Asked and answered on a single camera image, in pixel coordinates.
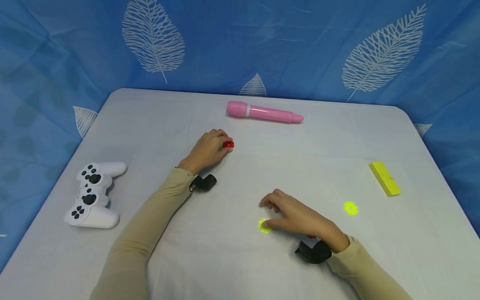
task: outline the white leaf print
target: white leaf print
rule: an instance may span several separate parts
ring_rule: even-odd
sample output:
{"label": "white leaf print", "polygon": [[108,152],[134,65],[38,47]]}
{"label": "white leaf print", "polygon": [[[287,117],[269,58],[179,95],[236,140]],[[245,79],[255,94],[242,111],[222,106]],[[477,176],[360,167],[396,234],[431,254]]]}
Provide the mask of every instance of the white leaf print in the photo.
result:
{"label": "white leaf print", "polygon": [[426,4],[376,31],[347,58],[342,80],[346,88],[370,92],[389,83],[419,51]]}
{"label": "white leaf print", "polygon": [[413,126],[415,126],[415,129],[419,132],[419,135],[423,137],[432,124],[413,124]]}
{"label": "white leaf print", "polygon": [[243,86],[240,91],[240,96],[267,96],[264,83],[262,82],[262,79],[260,78],[260,75],[258,75],[258,73],[255,74],[255,76]]}
{"label": "white leaf print", "polygon": [[77,124],[78,132],[84,138],[98,114],[93,110],[77,106],[74,106],[73,110],[75,110],[75,123]]}
{"label": "white leaf print", "polygon": [[147,72],[176,70],[183,62],[183,37],[157,0],[131,0],[123,15],[123,39]]}

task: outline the hand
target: hand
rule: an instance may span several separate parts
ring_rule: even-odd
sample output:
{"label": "hand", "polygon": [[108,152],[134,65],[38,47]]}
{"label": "hand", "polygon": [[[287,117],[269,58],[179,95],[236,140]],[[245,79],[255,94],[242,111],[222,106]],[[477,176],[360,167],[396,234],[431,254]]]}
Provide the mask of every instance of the hand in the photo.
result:
{"label": "hand", "polygon": [[201,170],[219,162],[225,155],[233,151],[233,148],[219,150],[226,141],[231,142],[233,139],[221,129],[212,129],[208,133],[205,132],[178,167],[197,175]]}
{"label": "hand", "polygon": [[260,201],[260,207],[263,206],[283,214],[283,218],[265,221],[263,227],[317,236],[333,252],[341,252],[350,245],[348,237],[332,221],[281,190],[274,190],[265,196]]}

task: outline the yellow wooden block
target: yellow wooden block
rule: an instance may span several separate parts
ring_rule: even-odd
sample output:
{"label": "yellow wooden block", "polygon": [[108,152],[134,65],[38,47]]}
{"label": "yellow wooden block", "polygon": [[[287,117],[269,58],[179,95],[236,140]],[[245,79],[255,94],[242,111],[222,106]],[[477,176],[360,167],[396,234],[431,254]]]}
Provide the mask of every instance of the yellow wooden block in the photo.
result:
{"label": "yellow wooden block", "polygon": [[369,166],[388,197],[398,195],[402,192],[390,173],[388,173],[383,162],[377,161],[369,164]]}

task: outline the red toy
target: red toy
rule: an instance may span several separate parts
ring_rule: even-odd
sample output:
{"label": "red toy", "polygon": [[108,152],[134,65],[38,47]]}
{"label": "red toy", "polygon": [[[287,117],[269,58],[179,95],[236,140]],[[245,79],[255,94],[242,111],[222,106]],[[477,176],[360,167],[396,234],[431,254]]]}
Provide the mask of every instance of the red toy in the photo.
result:
{"label": "red toy", "polygon": [[235,147],[235,143],[226,141],[226,142],[223,143],[223,147],[224,148],[233,148],[233,147]]}

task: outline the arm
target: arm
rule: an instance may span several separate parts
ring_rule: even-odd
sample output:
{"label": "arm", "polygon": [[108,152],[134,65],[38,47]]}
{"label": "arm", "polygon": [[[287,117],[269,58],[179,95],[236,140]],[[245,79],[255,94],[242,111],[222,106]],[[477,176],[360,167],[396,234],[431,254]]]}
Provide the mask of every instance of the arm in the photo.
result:
{"label": "arm", "polygon": [[146,266],[175,211],[190,195],[189,186],[203,168],[220,161],[232,141],[223,130],[205,133],[190,154],[133,216],[113,243],[90,300],[147,300]]}
{"label": "arm", "polygon": [[411,300],[405,290],[368,254],[353,237],[350,245],[340,253],[333,253],[327,260],[330,268],[348,280],[361,299]]}
{"label": "arm", "polygon": [[348,280],[363,300],[411,300],[405,290],[382,269],[353,237],[345,235],[332,221],[280,190],[260,201],[260,206],[282,212],[283,218],[265,221],[262,226],[303,235],[315,235],[332,250],[330,268]]}

